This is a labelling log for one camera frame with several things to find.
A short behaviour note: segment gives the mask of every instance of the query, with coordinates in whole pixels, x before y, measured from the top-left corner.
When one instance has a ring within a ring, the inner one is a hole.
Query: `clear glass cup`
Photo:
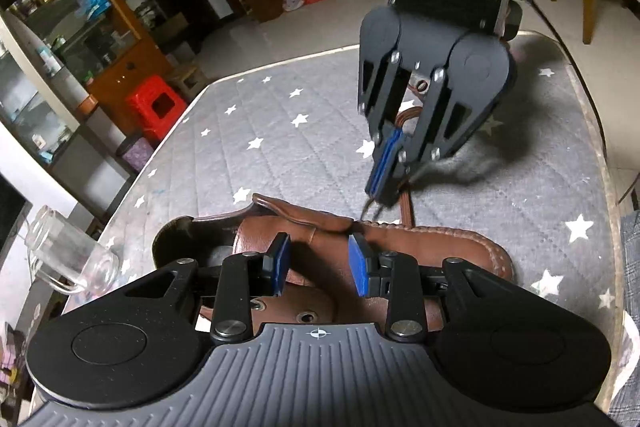
[[[29,225],[24,243],[47,266],[47,271],[62,275],[70,284],[61,283],[43,270],[37,270],[36,277],[66,295],[80,292],[101,295],[110,288],[120,270],[116,254],[46,205]]]

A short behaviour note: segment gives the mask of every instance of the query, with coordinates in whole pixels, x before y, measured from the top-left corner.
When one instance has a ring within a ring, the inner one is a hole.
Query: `plastic bag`
[[[96,18],[111,7],[109,0],[78,0],[80,7],[76,10],[76,17],[85,17],[86,20]]]

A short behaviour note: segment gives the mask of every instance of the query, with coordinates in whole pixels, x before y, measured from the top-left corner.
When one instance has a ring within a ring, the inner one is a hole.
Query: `gray mattress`
[[[413,191],[416,223],[489,237],[511,255],[521,286],[589,319],[615,345],[618,218],[609,212],[597,135],[558,46],[521,34],[511,49],[514,89],[490,123]],[[154,269],[151,244],[164,223],[238,210],[252,192],[358,218],[372,144],[356,110],[357,73],[352,47],[209,86],[102,234],[123,259],[117,284]],[[413,99],[407,92],[405,107]],[[399,217],[396,207],[380,219]],[[67,309],[84,301],[73,297]]]

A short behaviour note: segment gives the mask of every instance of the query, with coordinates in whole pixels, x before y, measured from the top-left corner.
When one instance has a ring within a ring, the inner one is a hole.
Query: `brown leather shoe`
[[[441,266],[461,257],[497,276],[513,280],[509,255],[476,232],[443,227],[380,225],[319,212],[254,194],[248,207],[214,217],[179,217],[158,233],[153,244],[156,267],[189,252],[201,266],[220,264],[231,253],[264,252],[278,232],[291,236],[291,268],[281,297],[263,297],[253,311],[254,329],[268,322],[364,323],[383,327],[387,301],[359,298],[348,261],[348,237],[364,234],[380,251],[413,255],[424,266]],[[437,299],[425,299],[430,330],[442,327]],[[210,309],[201,311],[210,318]]]

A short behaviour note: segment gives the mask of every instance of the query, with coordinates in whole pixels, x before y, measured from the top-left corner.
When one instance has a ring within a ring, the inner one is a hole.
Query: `red plastic stool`
[[[187,109],[187,104],[155,74],[127,97],[127,103],[142,120],[145,138],[158,145]]]

